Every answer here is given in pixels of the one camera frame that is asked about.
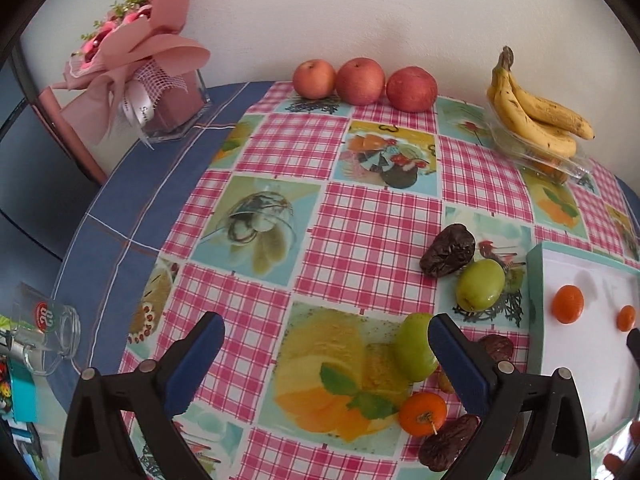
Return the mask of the person left hand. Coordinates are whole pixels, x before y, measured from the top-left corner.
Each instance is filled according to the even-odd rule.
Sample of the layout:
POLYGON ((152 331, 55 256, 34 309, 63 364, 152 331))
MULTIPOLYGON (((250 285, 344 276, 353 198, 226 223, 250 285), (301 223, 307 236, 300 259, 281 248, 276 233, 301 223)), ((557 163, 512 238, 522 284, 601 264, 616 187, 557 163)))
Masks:
POLYGON ((614 453, 608 453, 603 459, 603 466, 612 474, 614 479, 620 478, 620 473, 623 472, 626 479, 638 479, 639 478, 639 465, 627 466, 628 460, 631 458, 631 452, 639 451, 639 439, 640 439, 640 422, 635 420, 629 426, 629 441, 625 448, 625 453, 622 456, 618 456, 614 453))

